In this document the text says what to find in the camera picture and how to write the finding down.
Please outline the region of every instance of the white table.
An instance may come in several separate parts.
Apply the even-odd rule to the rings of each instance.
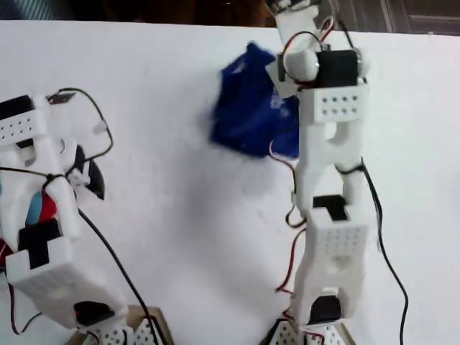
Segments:
[[[162,308],[176,344],[258,344],[288,304],[273,289],[294,237],[283,221],[290,173],[269,160],[211,146],[207,128],[218,71],[250,40],[280,50],[277,31],[0,22],[0,32],[1,100],[77,86],[105,112],[116,140],[113,152],[98,161],[108,195],[105,202],[88,195],[82,208],[147,304]],[[372,59],[364,156],[384,205],[387,251],[410,295],[406,344],[454,344],[460,331],[460,39],[353,39]],[[346,47],[339,33],[331,42]],[[56,112],[97,150],[90,132],[96,115],[84,98]],[[334,188],[339,177],[331,169],[321,191]],[[374,221],[367,190],[365,198]],[[80,254],[104,268],[135,303],[100,241],[86,227],[83,233]],[[396,344],[403,297],[374,239],[368,252],[362,302],[346,324],[359,345]],[[3,344],[66,340],[71,332],[45,318],[14,337],[1,286]],[[23,324],[34,311],[23,295],[18,299]]]

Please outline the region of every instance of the white plastic part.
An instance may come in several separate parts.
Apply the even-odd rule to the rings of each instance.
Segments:
[[[354,50],[358,55],[358,75],[360,78],[364,78],[369,73],[369,70],[371,68],[370,60],[367,57],[365,50],[363,50],[362,48],[355,48]]]
[[[367,85],[315,88],[303,92],[305,112],[315,123],[349,122],[361,119],[367,109]]]
[[[134,334],[131,327],[123,323],[113,323],[103,328],[93,328],[92,332],[98,340],[88,335],[82,345],[134,345]]]
[[[313,50],[288,50],[284,59],[287,74],[298,81],[314,81],[319,71],[318,56]]]
[[[313,332],[324,336],[324,345],[347,345],[333,326],[315,328]],[[305,345],[304,337],[307,338],[307,345],[321,345],[321,337],[304,332],[298,333],[289,321],[281,321],[269,345]]]
[[[4,139],[0,139],[0,166],[31,170],[44,174],[64,174],[55,139],[49,126],[49,107],[45,97],[34,98],[35,110],[0,121]],[[31,165],[20,154],[17,142],[32,139],[35,159]],[[18,231],[24,227],[32,196],[41,191],[46,179],[20,172],[0,171],[1,235],[8,246],[18,250]],[[46,189],[54,200],[60,231],[70,239],[79,236],[78,210],[73,189],[65,178],[56,178]]]
[[[166,345],[163,343],[160,332],[157,328],[157,325],[153,323],[155,335],[157,336],[158,343],[157,345]],[[144,319],[134,334],[134,344],[135,345],[154,345],[152,330],[150,329],[149,322],[147,319]]]
[[[280,81],[280,79],[278,79],[277,61],[273,61],[269,65],[266,65],[265,70],[272,80],[273,85],[275,86],[275,90],[277,91],[280,98],[287,98],[295,95],[298,86],[295,85],[288,76],[286,76],[285,81]]]
[[[74,328],[81,325],[73,306],[88,300],[105,303],[114,311],[107,324],[126,318],[128,308],[119,289],[109,285],[93,265],[77,265],[69,238],[58,237],[47,246],[50,262],[33,270],[27,250],[6,257],[9,283],[29,296],[40,312],[66,328]]]
[[[316,24],[313,21],[318,16],[318,6],[307,6],[309,1],[304,1],[302,5],[305,5],[305,8],[299,11],[284,11],[275,15],[276,26],[283,44],[286,44],[299,31],[318,33]],[[314,38],[312,37],[308,38],[308,46],[313,40]]]
[[[342,176],[347,220],[333,221],[325,208],[313,208],[313,197],[327,166],[335,165],[347,171],[361,164],[362,119],[366,114],[367,93],[367,85],[362,84],[308,89],[298,94],[300,155],[295,169],[298,188],[294,201],[303,217],[308,219],[308,229],[305,254],[295,277],[292,307],[301,330],[312,327],[308,325],[311,306],[320,296],[331,294],[328,290],[332,289],[339,299],[342,318],[353,316],[361,295],[368,233],[360,209],[363,175],[356,171]],[[334,109],[330,104],[347,111],[324,114]],[[327,140],[325,123],[330,121],[337,123],[337,130],[335,136]]]

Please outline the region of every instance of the red component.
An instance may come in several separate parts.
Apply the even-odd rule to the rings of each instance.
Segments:
[[[54,200],[51,199],[51,197],[48,194],[42,192],[42,213],[38,218],[38,222],[49,221],[51,218],[55,216],[56,211],[57,209]]]
[[[13,251],[6,245],[3,239],[0,239],[0,271],[6,266],[6,257],[13,254]]]

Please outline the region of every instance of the blue component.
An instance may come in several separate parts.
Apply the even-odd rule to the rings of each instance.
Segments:
[[[255,43],[221,71],[221,94],[214,110],[211,140],[253,157],[268,155],[273,140],[273,151],[288,157],[297,157],[298,100],[281,99],[265,66],[275,56]]]
[[[30,201],[29,212],[27,213],[26,224],[32,225],[38,223],[42,213],[42,193],[35,193]]]

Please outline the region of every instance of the wooden base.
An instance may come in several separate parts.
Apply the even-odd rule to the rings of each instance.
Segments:
[[[157,319],[161,332],[165,337],[166,344],[174,345],[173,338],[171,336],[169,328],[167,327],[166,320],[163,317],[161,310],[156,307],[148,307],[148,309],[149,314]],[[126,320],[128,326],[132,327],[136,331],[136,328],[139,327],[142,320],[144,320],[144,311],[142,310],[142,308],[138,305],[130,305],[128,318]],[[87,336],[85,334],[75,332],[72,338],[70,338],[69,341],[66,343],[66,345],[81,345],[85,341],[86,337]]]

